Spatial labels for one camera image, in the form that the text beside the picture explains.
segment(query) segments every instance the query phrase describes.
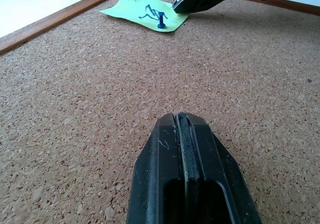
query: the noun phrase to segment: blue push pin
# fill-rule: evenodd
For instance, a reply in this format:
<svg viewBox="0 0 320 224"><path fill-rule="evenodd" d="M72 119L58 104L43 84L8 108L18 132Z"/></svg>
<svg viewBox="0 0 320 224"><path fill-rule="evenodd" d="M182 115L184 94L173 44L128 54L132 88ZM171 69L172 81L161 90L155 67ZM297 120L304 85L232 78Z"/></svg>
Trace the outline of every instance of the blue push pin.
<svg viewBox="0 0 320 224"><path fill-rule="evenodd" d="M159 24L158 24L158 28L160 29L164 29L166 27L166 24L164 24L164 12L159 11L158 15L159 15Z"/></svg>

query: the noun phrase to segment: blue drawing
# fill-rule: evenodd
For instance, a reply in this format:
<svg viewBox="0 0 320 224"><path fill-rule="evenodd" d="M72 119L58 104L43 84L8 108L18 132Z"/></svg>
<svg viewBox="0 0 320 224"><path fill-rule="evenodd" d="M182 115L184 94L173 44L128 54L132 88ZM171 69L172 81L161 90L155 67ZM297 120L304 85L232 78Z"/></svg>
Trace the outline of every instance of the blue drawing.
<svg viewBox="0 0 320 224"><path fill-rule="evenodd" d="M161 13L161 11L155 10L155 9L151 9L150 5L147 5L145 7L145 11L146 14L144 16L139 16L140 19L145 18L145 17L149 17L153 20L159 21L159 13Z"/></svg>

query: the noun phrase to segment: wooden frame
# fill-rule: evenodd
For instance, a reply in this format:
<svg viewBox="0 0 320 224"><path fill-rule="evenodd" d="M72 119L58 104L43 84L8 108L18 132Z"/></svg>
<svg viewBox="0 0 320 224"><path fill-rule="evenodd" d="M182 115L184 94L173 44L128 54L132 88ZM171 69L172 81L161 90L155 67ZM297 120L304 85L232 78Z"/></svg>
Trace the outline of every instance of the wooden frame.
<svg viewBox="0 0 320 224"><path fill-rule="evenodd" d="M247 0L256 3L267 4L279 8L285 8L301 13L307 13L311 15L320 16L320 6L309 5L291 0Z"/></svg>
<svg viewBox="0 0 320 224"><path fill-rule="evenodd" d="M59 10L41 20L27 25L0 38L0 55L20 46L40 34L60 25L61 23L83 13L84 11L106 0L81 0L62 10Z"/></svg>

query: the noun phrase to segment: cork board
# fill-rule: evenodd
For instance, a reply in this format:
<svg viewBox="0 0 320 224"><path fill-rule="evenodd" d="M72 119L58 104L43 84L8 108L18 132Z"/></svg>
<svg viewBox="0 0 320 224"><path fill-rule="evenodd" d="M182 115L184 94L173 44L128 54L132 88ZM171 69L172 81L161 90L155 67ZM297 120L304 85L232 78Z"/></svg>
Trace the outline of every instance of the cork board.
<svg viewBox="0 0 320 224"><path fill-rule="evenodd" d="M263 223L318 223L319 17L226 0L163 34L99 13L117 1L0 56L0 223L124 224L134 162L179 111L235 157Z"/></svg>

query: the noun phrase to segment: scratch mark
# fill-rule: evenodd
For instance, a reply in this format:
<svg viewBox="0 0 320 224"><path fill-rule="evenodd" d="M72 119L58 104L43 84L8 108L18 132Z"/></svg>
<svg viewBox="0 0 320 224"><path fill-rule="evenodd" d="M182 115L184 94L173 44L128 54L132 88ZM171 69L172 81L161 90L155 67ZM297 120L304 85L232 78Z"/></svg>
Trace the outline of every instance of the scratch mark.
<svg viewBox="0 0 320 224"><path fill-rule="evenodd" d="M162 143L161 140L159 140L159 143L161 144L161 146L163 146L164 148L169 150L169 145L168 145L168 142L166 140L164 140L165 145Z"/></svg>

